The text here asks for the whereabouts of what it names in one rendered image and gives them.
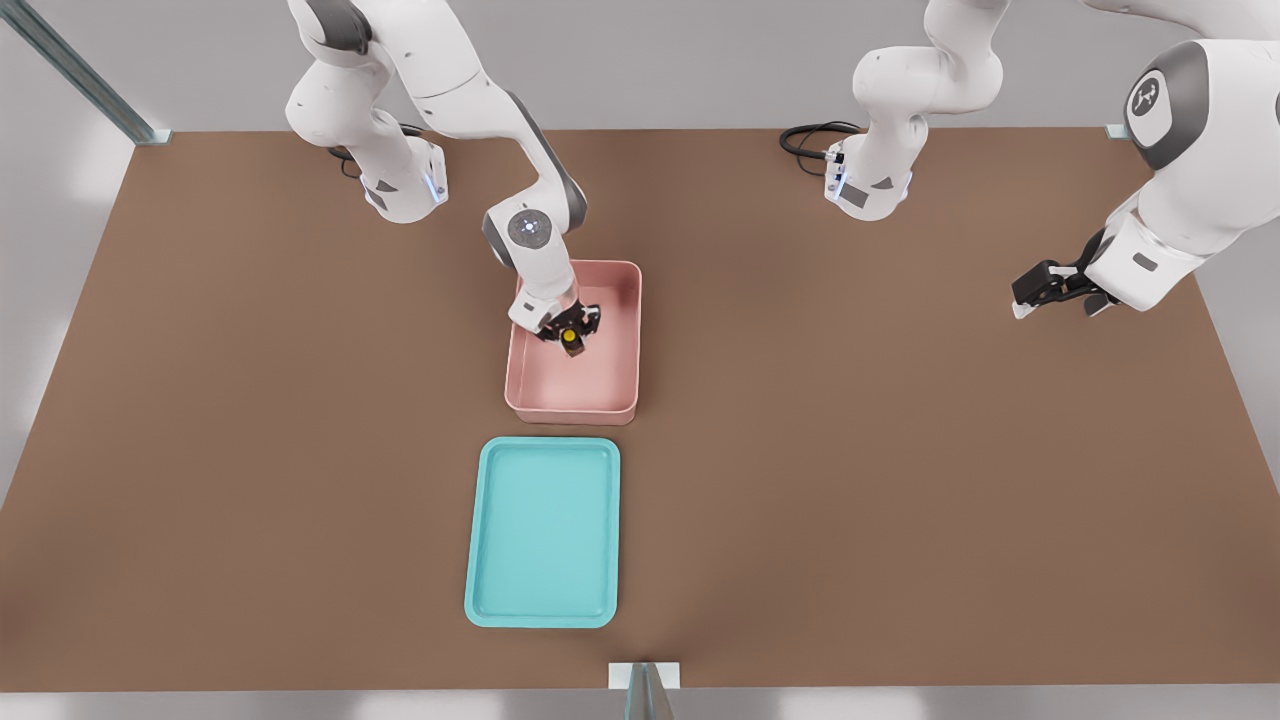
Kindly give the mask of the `pink box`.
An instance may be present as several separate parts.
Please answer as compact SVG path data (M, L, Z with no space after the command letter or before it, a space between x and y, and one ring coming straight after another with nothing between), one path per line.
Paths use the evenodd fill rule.
M625 425L636 411L643 273L623 260L572 260L580 299L602 309L602 327L570 357L512 325L506 402L526 423Z

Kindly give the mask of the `pale blue-green tray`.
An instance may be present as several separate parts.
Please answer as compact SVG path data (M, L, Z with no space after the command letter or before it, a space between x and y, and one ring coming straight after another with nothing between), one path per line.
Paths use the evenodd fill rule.
M618 607L621 454L596 437L489 439L463 610L484 628L598 629Z

